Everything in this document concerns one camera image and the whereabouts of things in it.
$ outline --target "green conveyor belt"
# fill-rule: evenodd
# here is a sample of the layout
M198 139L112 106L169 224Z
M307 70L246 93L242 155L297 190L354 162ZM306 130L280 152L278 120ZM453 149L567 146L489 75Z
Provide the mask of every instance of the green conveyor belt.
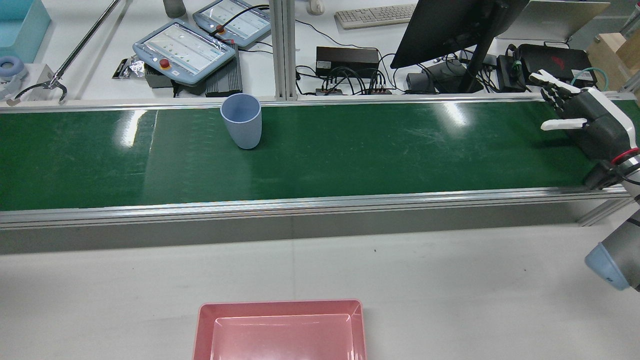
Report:
M616 102L640 120L634 101ZM0 114L0 211L578 186L592 163L544 102Z

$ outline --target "computer mouse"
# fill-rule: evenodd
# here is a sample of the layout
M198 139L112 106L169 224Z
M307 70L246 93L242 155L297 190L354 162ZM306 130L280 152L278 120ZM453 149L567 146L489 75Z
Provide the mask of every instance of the computer mouse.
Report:
M324 4L322 0L309 0L309 8L307 11L311 15L321 15L324 13Z

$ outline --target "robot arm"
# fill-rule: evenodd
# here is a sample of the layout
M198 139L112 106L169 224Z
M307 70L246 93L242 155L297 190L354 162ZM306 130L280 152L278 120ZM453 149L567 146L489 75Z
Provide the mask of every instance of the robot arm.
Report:
M640 150L629 117L594 88L567 85L544 70L530 79L542 86L543 98L560 117L546 121L542 130L564 129L587 157L598 160L585 184L602 189L622 183L640 202ZM640 210L599 243L585 262L615 288L640 291Z

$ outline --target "pink tray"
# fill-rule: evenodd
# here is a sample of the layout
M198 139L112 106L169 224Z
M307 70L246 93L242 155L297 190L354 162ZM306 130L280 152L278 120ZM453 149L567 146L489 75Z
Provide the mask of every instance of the pink tray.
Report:
M358 300L204 304L193 360L366 360Z

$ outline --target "blue bin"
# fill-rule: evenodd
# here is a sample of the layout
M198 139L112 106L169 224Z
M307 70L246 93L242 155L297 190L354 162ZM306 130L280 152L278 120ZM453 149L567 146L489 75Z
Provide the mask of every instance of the blue bin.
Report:
M50 22L41 0L0 0L0 56L33 63Z

